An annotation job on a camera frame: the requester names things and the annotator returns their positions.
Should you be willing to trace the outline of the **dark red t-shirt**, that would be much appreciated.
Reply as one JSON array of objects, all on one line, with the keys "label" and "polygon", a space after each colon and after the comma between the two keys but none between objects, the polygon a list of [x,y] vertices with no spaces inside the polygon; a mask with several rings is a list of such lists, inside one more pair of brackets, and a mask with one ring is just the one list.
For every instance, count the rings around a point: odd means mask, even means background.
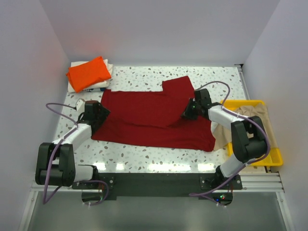
[{"label": "dark red t-shirt", "polygon": [[193,97],[188,76],[163,81],[162,91],[106,90],[101,104],[110,114],[92,139],[211,152],[215,146],[211,122],[181,116]]}]

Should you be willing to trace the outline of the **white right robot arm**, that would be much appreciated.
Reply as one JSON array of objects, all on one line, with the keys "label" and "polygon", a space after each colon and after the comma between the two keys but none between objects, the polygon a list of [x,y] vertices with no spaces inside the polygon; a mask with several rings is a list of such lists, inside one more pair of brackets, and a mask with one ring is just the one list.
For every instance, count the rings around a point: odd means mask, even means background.
[{"label": "white right robot arm", "polygon": [[270,142],[258,116],[247,117],[213,103],[207,89],[196,90],[194,98],[189,100],[182,116],[196,120],[199,116],[216,122],[231,131],[233,154],[216,168],[214,183],[220,189],[226,189],[231,179],[247,164],[251,164],[270,152]]}]

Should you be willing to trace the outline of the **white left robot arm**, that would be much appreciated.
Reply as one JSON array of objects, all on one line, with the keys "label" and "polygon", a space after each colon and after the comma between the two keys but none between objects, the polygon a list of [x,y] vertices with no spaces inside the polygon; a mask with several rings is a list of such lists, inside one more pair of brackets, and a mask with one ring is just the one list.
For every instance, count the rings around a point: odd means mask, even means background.
[{"label": "white left robot arm", "polygon": [[98,169],[93,165],[77,165],[74,151],[90,140],[103,125],[110,111],[98,101],[79,100],[74,109],[78,119],[63,136],[39,146],[35,173],[38,185],[72,186],[82,181],[89,189],[100,183]]}]

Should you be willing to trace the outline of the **beige t-shirt in bin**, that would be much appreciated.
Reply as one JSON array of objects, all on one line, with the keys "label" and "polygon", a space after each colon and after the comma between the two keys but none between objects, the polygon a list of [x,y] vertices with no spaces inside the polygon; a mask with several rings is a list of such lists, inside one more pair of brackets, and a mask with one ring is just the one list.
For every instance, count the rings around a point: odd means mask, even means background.
[{"label": "beige t-shirt in bin", "polygon": [[[236,113],[245,115],[248,117],[258,116],[261,118],[266,134],[268,135],[270,144],[277,144],[275,138],[272,134],[272,128],[270,124],[270,119],[268,116],[268,111],[265,105],[259,103],[256,106],[245,105],[240,106],[234,110]],[[213,151],[217,151],[224,148],[229,142],[231,142],[231,131],[222,125],[211,122],[211,132],[215,138],[215,145]]]}]

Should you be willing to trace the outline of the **folded orange t-shirt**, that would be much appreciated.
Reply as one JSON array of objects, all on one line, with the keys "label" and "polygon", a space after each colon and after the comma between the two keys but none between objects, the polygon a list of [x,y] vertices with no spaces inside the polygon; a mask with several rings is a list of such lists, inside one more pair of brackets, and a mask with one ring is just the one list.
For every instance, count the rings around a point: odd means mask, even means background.
[{"label": "folded orange t-shirt", "polygon": [[103,58],[98,56],[85,64],[69,67],[66,77],[75,90],[75,93],[98,82],[111,79]]}]

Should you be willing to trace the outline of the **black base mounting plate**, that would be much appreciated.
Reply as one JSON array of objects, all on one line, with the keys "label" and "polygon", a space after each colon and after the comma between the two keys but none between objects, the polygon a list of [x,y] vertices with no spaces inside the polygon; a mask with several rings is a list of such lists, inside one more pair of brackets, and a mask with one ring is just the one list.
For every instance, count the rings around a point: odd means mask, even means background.
[{"label": "black base mounting plate", "polygon": [[118,197],[187,197],[205,193],[214,173],[99,173],[109,187],[107,200]]}]

